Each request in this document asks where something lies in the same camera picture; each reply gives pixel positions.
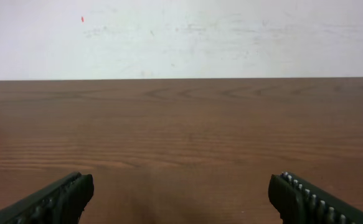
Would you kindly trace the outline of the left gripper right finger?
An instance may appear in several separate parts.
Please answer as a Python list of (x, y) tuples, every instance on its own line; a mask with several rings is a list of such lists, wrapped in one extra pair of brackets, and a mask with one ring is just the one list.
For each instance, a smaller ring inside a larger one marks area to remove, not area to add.
[(271, 176), (268, 198), (283, 224), (363, 224), (363, 211), (291, 172)]

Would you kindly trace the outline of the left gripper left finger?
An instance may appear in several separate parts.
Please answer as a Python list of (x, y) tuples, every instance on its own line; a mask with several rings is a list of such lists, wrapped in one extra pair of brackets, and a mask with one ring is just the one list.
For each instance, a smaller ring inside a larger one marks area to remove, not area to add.
[(0, 210), (0, 224), (78, 224), (93, 193), (93, 176), (73, 172)]

